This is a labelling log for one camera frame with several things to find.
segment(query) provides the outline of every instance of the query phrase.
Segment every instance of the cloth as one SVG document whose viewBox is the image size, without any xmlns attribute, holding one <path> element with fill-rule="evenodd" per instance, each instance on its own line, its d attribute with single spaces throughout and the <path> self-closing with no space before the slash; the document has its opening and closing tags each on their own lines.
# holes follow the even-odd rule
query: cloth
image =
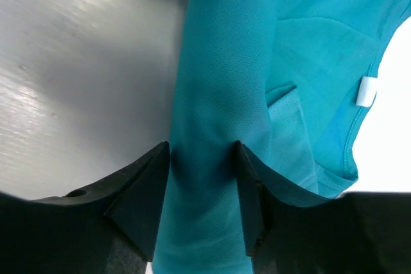
<svg viewBox="0 0 411 274">
<path fill-rule="evenodd" d="M 171 173 L 155 274 L 251 274 L 233 142 L 334 198 L 358 178 L 352 145 L 411 0 L 190 0 L 175 88 Z"/>
</svg>

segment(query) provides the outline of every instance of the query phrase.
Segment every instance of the clothing label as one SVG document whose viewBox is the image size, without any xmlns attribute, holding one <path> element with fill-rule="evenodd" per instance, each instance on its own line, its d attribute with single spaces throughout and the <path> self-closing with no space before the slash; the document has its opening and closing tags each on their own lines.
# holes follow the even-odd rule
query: clothing label
<svg viewBox="0 0 411 274">
<path fill-rule="evenodd" d="M 357 106 L 371 107 L 377 95 L 378 79 L 365 76 L 361 79 L 360 90 L 358 90 Z"/>
</svg>

